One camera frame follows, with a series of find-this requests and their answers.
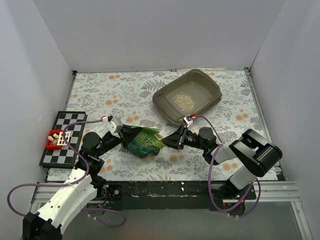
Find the green litter bag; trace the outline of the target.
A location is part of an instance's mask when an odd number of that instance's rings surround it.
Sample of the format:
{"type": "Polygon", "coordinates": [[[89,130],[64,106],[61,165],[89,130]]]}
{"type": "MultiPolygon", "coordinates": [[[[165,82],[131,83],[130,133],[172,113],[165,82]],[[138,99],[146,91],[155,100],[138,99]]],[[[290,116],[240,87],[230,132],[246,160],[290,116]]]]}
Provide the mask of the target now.
{"type": "Polygon", "coordinates": [[[142,127],[142,130],[124,148],[143,159],[157,156],[164,146],[160,131],[156,127],[142,127]]]}

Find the grey litter box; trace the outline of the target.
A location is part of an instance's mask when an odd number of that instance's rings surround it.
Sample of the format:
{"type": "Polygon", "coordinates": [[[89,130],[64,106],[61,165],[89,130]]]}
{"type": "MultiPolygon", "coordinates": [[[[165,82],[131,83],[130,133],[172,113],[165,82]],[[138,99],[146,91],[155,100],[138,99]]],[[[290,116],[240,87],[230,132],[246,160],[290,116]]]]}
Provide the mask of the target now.
{"type": "Polygon", "coordinates": [[[173,125],[190,114],[202,115],[222,99],[219,85],[200,69],[192,69],[156,91],[152,102],[173,125]]]}

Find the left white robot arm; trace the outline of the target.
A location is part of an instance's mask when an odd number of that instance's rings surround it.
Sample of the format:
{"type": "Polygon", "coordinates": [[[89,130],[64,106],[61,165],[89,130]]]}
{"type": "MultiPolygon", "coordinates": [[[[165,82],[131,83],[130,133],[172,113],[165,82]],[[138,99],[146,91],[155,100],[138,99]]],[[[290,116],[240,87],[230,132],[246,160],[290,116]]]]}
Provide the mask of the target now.
{"type": "Polygon", "coordinates": [[[99,176],[104,161],[99,157],[117,145],[127,146],[142,127],[109,124],[109,131],[100,137],[95,132],[84,135],[79,160],[67,180],[36,213],[28,212],[22,221],[24,240],[61,240],[72,220],[91,200],[106,196],[106,180],[99,176]]]}

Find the pile of litter grains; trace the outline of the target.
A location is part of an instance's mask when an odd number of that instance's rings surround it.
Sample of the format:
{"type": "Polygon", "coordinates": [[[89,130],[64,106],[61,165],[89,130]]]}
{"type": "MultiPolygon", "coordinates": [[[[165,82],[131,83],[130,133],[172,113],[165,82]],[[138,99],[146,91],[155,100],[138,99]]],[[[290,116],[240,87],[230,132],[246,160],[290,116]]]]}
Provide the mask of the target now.
{"type": "Polygon", "coordinates": [[[175,94],[172,99],[173,103],[184,112],[193,110],[195,106],[195,102],[192,100],[191,96],[185,93],[175,94]]]}

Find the black white checkerboard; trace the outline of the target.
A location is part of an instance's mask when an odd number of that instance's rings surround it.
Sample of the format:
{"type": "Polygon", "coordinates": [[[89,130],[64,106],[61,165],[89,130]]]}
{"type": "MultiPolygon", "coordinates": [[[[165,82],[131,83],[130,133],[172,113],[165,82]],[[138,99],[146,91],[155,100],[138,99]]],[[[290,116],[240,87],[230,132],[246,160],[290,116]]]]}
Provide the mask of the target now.
{"type": "Polygon", "coordinates": [[[45,143],[39,165],[44,168],[72,169],[85,126],[76,124],[87,120],[84,111],[59,111],[45,143]]]}

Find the red tray with pieces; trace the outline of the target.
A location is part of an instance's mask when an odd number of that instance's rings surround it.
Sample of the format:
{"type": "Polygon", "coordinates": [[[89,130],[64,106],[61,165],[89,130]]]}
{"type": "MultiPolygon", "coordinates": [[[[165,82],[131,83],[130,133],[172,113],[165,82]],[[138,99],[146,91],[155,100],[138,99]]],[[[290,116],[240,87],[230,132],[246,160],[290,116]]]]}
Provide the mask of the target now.
{"type": "Polygon", "coordinates": [[[63,146],[66,146],[66,141],[71,139],[71,132],[65,132],[65,138],[63,138],[62,129],[53,129],[47,136],[45,148],[49,151],[60,150],[63,146]]]}

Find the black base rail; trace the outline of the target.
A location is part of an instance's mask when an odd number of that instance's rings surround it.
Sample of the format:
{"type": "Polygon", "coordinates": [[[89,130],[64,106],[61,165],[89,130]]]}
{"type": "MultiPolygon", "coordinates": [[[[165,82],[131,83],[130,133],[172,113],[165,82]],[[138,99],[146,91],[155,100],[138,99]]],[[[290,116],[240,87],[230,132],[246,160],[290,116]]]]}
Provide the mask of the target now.
{"type": "Polygon", "coordinates": [[[245,195],[243,190],[227,189],[224,181],[107,181],[97,192],[101,201],[111,210],[215,210],[230,208],[245,195]]]}

